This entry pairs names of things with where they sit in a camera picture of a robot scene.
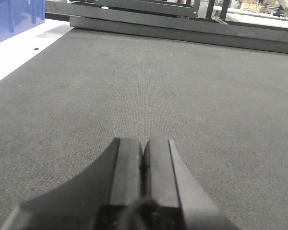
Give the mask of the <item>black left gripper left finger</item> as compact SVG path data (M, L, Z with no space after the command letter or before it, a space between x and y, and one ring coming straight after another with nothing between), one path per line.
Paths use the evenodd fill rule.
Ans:
M18 204L3 230L97 230L141 195L142 148L114 138L82 172Z

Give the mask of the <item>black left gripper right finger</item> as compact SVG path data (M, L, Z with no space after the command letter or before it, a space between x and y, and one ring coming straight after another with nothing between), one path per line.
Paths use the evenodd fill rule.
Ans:
M143 155L144 194L153 198L173 230L236 230L180 156L171 139L150 139Z

